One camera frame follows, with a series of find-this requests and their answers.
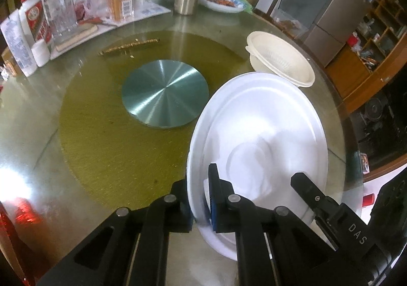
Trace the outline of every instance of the gold circular mat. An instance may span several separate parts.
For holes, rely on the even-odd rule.
[[[169,193],[172,183],[185,176],[197,121],[157,129],[131,117],[121,99],[131,71],[157,59],[182,61],[205,77],[210,96],[229,79],[252,71],[230,49],[194,34],[148,32],[115,45],[136,38],[159,42],[88,59],[70,83],[60,113],[60,140],[69,167],[94,198],[112,209],[142,208]]]

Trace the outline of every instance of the refrigerator door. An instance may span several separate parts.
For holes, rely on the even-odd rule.
[[[332,0],[315,23],[337,41],[345,43],[369,6],[368,0]]]
[[[316,25],[308,31],[303,41],[324,67],[332,61],[344,45]]]

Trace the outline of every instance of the black device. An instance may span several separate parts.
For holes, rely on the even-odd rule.
[[[325,196],[305,174],[294,174],[291,186],[314,211],[331,246],[288,208],[260,208],[235,194],[230,182],[219,179],[216,164],[209,165],[208,179],[212,227],[236,235],[241,286],[401,282],[402,267],[394,272],[391,263],[406,244],[407,170],[382,187],[368,225],[348,206]],[[38,286],[163,286],[169,233],[187,233],[192,223],[186,180],[180,180],[149,207],[117,209]],[[400,261],[407,261],[405,251]],[[0,271],[1,285],[22,285],[11,268]]]

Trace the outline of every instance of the metal rivet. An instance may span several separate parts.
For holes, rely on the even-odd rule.
[[[174,194],[167,194],[166,196],[164,196],[164,201],[167,203],[172,203],[175,202],[177,200],[177,197]]]
[[[232,203],[236,203],[240,201],[240,196],[237,194],[230,194],[227,199],[232,202]]]
[[[126,207],[121,207],[116,210],[116,215],[119,217],[124,217],[129,213],[129,209]]]
[[[280,216],[287,216],[288,213],[290,212],[290,210],[288,210],[287,207],[281,206],[281,207],[277,207],[277,209],[275,210],[275,212],[277,213],[277,215],[280,215]]]

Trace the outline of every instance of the white bottle cap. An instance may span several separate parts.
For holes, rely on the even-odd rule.
[[[44,39],[40,39],[34,43],[31,51],[33,52],[34,59],[39,67],[46,65],[50,60],[51,54]]]

